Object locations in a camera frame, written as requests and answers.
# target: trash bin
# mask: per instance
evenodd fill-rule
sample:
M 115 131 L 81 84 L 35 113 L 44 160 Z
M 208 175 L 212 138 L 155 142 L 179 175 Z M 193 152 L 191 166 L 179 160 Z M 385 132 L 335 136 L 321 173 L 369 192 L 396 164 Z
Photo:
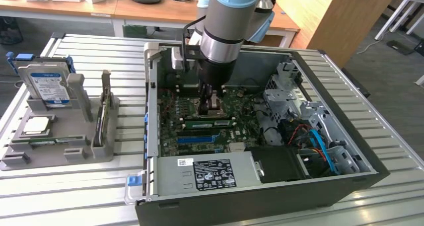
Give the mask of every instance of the trash bin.
M 0 16 L 0 44 L 13 45 L 24 40 L 15 17 Z

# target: gray carpet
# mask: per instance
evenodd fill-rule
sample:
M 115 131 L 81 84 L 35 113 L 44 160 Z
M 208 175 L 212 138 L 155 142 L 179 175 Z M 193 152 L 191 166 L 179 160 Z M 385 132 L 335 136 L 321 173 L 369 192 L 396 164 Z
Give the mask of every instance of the gray carpet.
M 359 47 L 359 51 L 372 42 L 385 20 L 380 19 Z M 7 51 L 40 54 L 52 32 L 112 36 L 112 25 L 97 23 L 67 22 L 55 20 L 19 19 L 24 42 L 0 47 L 0 74 L 12 75 L 5 63 Z M 155 39 L 180 39 L 180 31 L 164 29 L 152 35 Z M 397 132 L 401 134 L 419 155 L 424 157 L 424 89 L 413 84 L 424 75 L 424 57 L 413 53 L 401 55 L 385 43 L 397 40 L 411 48 L 415 46 L 399 34 L 387 34 L 384 40 L 369 47 L 364 54 L 353 55 L 345 68 L 371 92 L 369 101 L 379 109 Z M 0 76 L 0 81 L 19 80 Z M 7 109 L 17 89 L 13 84 L 0 83 L 0 115 Z

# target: metal grid surface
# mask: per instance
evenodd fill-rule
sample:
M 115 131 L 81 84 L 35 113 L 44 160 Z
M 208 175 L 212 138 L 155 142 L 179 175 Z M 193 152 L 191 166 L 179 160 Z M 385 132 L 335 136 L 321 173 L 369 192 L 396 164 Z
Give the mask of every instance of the metal grid surface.
M 51 39 L 44 56 L 72 55 L 85 76 L 89 96 L 101 92 L 101 70 L 112 70 L 111 84 L 120 98 L 115 157 L 111 162 L 0 171 L 0 225 L 137 225 L 133 206 L 124 204 L 125 177 L 143 165 L 144 54 L 147 40 L 67 34 Z M 325 55 L 301 50 L 355 127 L 391 171 L 367 190 L 353 192 L 332 207 L 248 220 L 228 225 L 423 225 L 423 160 Z M 308 83 L 313 100 L 317 96 Z M 21 87 L 0 120 L 0 146 L 8 143 L 25 111 Z

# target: power supply label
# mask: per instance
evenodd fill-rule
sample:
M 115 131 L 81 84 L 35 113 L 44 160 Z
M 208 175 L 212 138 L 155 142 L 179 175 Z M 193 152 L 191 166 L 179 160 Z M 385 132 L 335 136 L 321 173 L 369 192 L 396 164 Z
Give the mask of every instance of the power supply label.
M 31 73 L 31 78 L 44 101 L 52 104 L 69 102 L 67 88 L 59 73 Z
M 196 189 L 216 190 L 236 187 L 229 159 L 195 161 Z

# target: circuit board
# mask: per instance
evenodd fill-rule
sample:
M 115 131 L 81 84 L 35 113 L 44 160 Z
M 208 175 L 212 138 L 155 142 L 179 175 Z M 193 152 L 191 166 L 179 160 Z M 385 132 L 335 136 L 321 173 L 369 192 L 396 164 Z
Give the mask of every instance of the circuit board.
M 177 156 L 229 152 L 229 144 L 255 147 L 260 130 L 251 97 L 241 87 L 227 88 L 220 108 L 197 114 L 197 88 L 161 89 L 160 155 Z

